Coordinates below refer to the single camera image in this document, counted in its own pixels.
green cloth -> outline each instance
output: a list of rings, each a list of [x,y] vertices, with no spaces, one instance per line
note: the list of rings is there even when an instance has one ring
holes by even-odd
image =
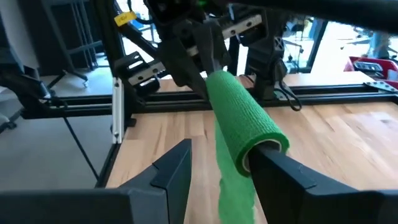
[[[212,73],[206,79],[206,86],[216,115],[221,223],[254,223],[255,190],[250,173],[243,166],[244,157],[253,146],[265,140],[279,142],[281,152],[285,153],[289,140],[232,74]]]
[[[218,122],[215,122],[216,158],[221,172],[218,215],[222,224],[254,223],[254,186],[234,168]]]

green foam roll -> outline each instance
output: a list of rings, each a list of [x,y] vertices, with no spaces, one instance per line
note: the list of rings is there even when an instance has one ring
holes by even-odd
[[[289,140],[232,74],[214,72],[206,79],[206,86],[228,151],[241,175],[250,175],[246,156],[260,142],[275,141],[286,153]]]

red object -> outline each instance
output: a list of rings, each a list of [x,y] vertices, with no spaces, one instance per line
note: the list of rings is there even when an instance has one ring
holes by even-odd
[[[392,70],[398,72],[398,65],[391,60],[376,59],[376,58],[366,58],[366,57],[349,57],[349,60],[344,68],[344,72],[355,71],[354,62],[372,62],[378,63],[383,69],[384,81],[394,88],[398,89],[398,80],[388,80],[388,71]]]

wall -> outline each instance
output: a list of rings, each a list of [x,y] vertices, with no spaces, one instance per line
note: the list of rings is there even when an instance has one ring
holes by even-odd
[[[39,63],[17,1],[0,0],[0,15],[6,30],[8,42],[15,50],[16,55],[25,66],[37,68]]]

wooden table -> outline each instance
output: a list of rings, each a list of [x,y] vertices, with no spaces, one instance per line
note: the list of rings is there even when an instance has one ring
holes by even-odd
[[[249,85],[246,77],[241,77]],[[372,81],[360,72],[288,75],[286,84],[344,85]],[[175,91],[172,80],[162,91]],[[357,189],[398,189],[398,106],[393,103],[266,108],[289,137],[288,155]],[[184,138],[192,139],[192,181],[185,223],[219,223],[220,172],[215,159],[212,111],[140,114],[129,128],[108,187],[117,187]],[[256,222],[266,223],[257,201]]]

